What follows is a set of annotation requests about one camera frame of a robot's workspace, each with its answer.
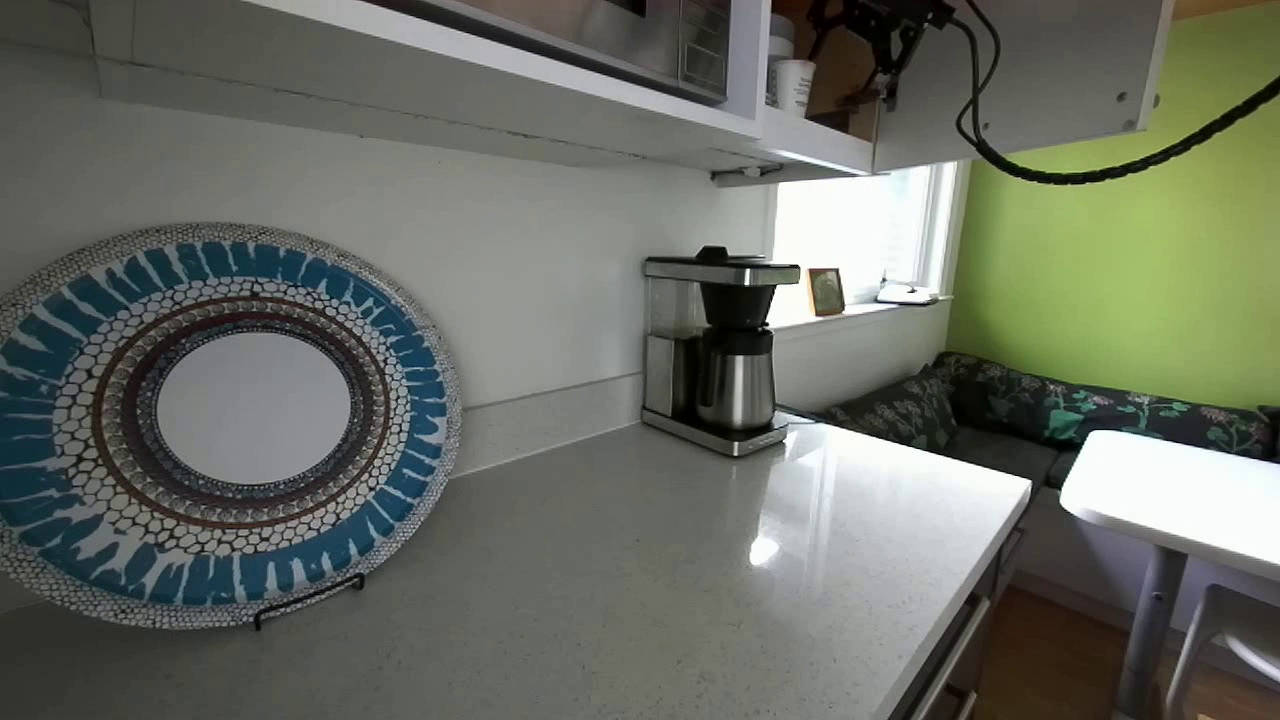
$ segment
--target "cabinet door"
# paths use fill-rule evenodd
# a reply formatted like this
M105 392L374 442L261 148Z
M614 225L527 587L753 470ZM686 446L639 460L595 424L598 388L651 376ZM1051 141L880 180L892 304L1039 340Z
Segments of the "cabinet door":
M1121 138L1149 123L1171 0L980 0L1003 40L983 91L983 138L999 153ZM955 18L992 46L955 0ZM969 102L961 27L928 27L880 118L876 173L976 157L955 138Z

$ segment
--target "small picture frame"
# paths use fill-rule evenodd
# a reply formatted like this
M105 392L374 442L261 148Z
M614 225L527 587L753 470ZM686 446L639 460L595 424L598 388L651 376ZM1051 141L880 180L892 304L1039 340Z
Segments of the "small picture frame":
M838 267L807 267L813 317L838 317L842 313L842 286Z

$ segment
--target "decorative plate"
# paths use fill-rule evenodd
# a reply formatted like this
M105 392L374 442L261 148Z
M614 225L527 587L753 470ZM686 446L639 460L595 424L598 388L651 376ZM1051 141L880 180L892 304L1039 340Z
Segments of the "decorative plate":
M291 231L146 230L0 304L0 568L142 628L246 625L389 560L456 460L431 319Z

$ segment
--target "green wall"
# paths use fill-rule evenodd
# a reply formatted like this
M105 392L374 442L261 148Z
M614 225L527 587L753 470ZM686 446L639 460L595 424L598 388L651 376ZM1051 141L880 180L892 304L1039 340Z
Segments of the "green wall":
M1280 6L1171 27L1149 132L1015 159L1095 168L1280 73ZM1212 403L1280 403L1280 102L1149 175L1039 189L976 168L952 347Z

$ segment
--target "wooden floor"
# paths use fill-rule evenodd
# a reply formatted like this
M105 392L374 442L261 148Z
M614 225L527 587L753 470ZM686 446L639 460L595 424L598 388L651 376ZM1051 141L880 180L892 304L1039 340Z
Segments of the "wooden floor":
M1121 628L1012 587L994 608L976 720L1108 720L1121 656ZM1190 720L1280 720L1280 692L1204 673Z

